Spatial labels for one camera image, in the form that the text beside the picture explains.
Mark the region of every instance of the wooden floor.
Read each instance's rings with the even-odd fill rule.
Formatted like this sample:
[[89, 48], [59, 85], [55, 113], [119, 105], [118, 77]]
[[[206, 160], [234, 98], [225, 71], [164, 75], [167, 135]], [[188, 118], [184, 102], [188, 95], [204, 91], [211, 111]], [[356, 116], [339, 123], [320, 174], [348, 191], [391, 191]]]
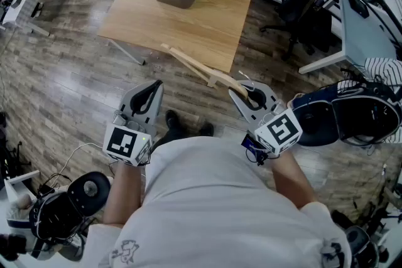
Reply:
[[[215, 125], [216, 136], [220, 137], [246, 129], [245, 120], [228, 95], [206, 87], [170, 55], [138, 48], [146, 60], [146, 65], [140, 66], [96, 36], [113, 0], [44, 2], [43, 13], [36, 22], [49, 30], [51, 37], [27, 35], [12, 28], [0, 31], [0, 71], [4, 82], [4, 101], [0, 99], [0, 103], [8, 114], [6, 133], [9, 146], [22, 141], [24, 159], [41, 171], [35, 186], [60, 171], [78, 145], [87, 142], [102, 145], [106, 124], [112, 121], [123, 93], [147, 80], [160, 79], [165, 84], [158, 119], [161, 134], [166, 131], [164, 116], [168, 109], [176, 110], [194, 132], [206, 120]], [[289, 36], [272, 31], [262, 35], [258, 28], [266, 23], [281, 23], [274, 4], [252, 0], [232, 76], [241, 79], [238, 70], [242, 70], [252, 79], [271, 86], [284, 100], [341, 78], [338, 65], [300, 75], [297, 72], [300, 66], [323, 54], [308, 56], [297, 45], [292, 58], [283, 62], [280, 56], [288, 46]], [[337, 43], [331, 53], [339, 48]], [[383, 144], [368, 156], [367, 151], [341, 142], [294, 148], [297, 161], [320, 199], [330, 209], [343, 211], [351, 219], [379, 191], [384, 163], [388, 165], [388, 178], [395, 179], [400, 151], [396, 145]], [[73, 179], [93, 170], [110, 175], [108, 164], [108, 158], [100, 150], [86, 146], [74, 154], [64, 173]], [[269, 171], [261, 171], [268, 185], [273, 186]]]

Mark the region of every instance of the black office chair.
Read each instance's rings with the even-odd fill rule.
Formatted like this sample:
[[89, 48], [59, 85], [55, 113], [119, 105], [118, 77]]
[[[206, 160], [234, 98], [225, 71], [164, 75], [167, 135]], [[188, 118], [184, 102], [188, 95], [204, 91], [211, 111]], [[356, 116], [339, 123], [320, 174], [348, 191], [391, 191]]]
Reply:
[[324, 0], [282, 0], [277, 12], [285, 26], [266, 25], [260, 28], [261, 32], [276, 29], [291, 34], [288, 51], [282, 56], [283, 60], [289, 59], [298, 41], [306, 45], [310, 55], [314, 52], [312, 45], [324, 52], [329, 50], [332, 18], [331, 14], [322, 8], [323, 4]]

